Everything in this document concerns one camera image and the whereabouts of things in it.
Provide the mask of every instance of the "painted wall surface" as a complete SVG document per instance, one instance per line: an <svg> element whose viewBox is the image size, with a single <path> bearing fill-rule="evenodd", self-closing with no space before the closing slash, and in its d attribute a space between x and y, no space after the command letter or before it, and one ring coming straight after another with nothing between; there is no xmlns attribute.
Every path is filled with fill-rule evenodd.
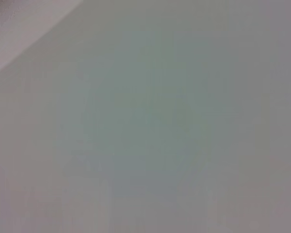
<svg viewBox="0 0 291 233"><path fill-rule="evenodd" d="M291 232L291 0L85 1L0 73L0 167L1 232Z"/></svg>

